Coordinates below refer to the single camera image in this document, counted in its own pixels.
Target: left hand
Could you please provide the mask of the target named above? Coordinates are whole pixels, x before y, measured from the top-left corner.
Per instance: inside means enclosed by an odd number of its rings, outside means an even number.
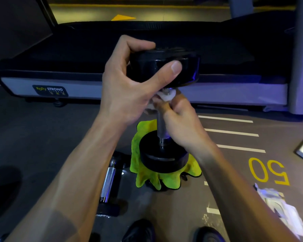
[[[156,44],[122,35],[105,66],[102,76],[102,97],[99,116],[127,127],[134,123],[149,100],[173,81],[182,70],[178,61],[165,64],[153,77],[143,83],[126,76],[130,52],[154,49]]]

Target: treadmill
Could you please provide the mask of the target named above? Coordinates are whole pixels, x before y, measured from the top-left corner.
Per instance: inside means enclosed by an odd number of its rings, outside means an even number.
[[[0,84],[12,95],[100,99],[105,63],[127,34],[154,41],[158,48],[184,47],[201,55],[199,81],[181,89],[192,103],[288,104],[294,11],[258,12],[224,22],[57,24],[45,0],[41,4],[52,35],[0,61]]]

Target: yellow painted number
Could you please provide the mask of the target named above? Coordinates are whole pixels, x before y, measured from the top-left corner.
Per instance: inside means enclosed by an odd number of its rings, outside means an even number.
[[[260,179],[254,171],[254,167],[252,165],[252,162],[254,160],[257,161],[261,165],[261,167],[264,171],[264,178],[263,179]],[[266,169],[265,165],[257,158],[250,158],[248,163],[249,163],[249,168],[250,168],[251,174],[254,176],[254,178],[256,178],[259,182],[266,183],[268,181],[268,173],[267,173],[267,169]]]
[[[290,182],[289,182],[289,179],[288,179],[288,177],[287,177],[287,174],[286,174],[286,172],[282,172],[282,173],[277,173],[277,172],[275,172],[274,170],[273,170],[273,168],[272,168],[272,163],[276,163],[276,164],[278,164],[280,167],[282,167],[282,168],[284,168],[284,166],[281,164],[281,163],[279,163],[278,161],[276,161],[276,160],[269,160],[268,162],[267,162],[267,167],[268,167],[268,169],[271,171],[271,173],[272,174],[274,174],[274,175],[276,175],[276,176],[283,176],[284,177],[284,181],[276,181],[275,180],[275,183],[276,184],[281,184],[281,185],[290,185]]]

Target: shoe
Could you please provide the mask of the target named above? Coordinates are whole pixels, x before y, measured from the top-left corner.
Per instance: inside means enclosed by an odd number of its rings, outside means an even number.
[[[225,240],[214,228],[202,227],[197,232],[196,242],[225,242]]]
[[[155,242],[155,229],[146,219],[135,221],[123,236],[121,242]]]

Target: yellow arrow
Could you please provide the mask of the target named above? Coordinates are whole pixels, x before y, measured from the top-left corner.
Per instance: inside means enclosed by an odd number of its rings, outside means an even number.
[[[129,20],[129,19],[135,19],[135,18],[134,17],[129,17],[129,16],[118,14],[111,21]]]

